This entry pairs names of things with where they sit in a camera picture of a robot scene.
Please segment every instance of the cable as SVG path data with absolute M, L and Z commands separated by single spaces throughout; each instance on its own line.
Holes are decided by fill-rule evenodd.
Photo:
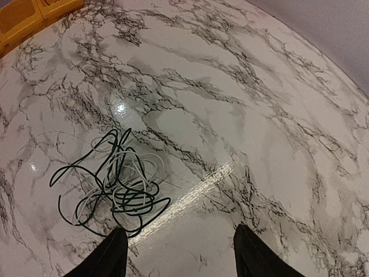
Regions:
M 59 195 L 58 211 L 65 222 L 73 226 L 82 226 L 96 235 L 106 237 L 89 225 L 91 219 L 95 218 L 99 204 L 105 201 L 111 206 L 110 212 L 114 222 L 127 232 L 128 238 L 133 238 L 168 208 L 171 199 L 160 198 L 159 183 L 164 178 L 164 161 L 156 154 L 140 156 L 134 148 L 126 146 L 130 142 L 130 133 L 131 129 L 128 129 L 120 136 L 119 131 L 113 129 L 103 137 L 94 138 L 90 143 L 91 150 L 87 154 L 57 169 L 52 175 L 49 187 L 53 187 L 70 170 L 83 176 L 86 182 L 88 177 L 92 177 L 93 180 L 90 183 L 93 188 L 85 192 L 84 197 L 77 203 L 71 220 L 61 210 L 62 195 Z M 94 172 L 80 165 L 93 154 L 104 155 L 103 162 Z M 158 158 L 161 163 L 163 169 L 159 177 L 158 166 L 148 159 L 150 156 Z M 148 165 L 151 165 L 153 170 L 148 170 Z M 137 218 L 138 227 L 127 229 L 118 220 L 118 215 Z

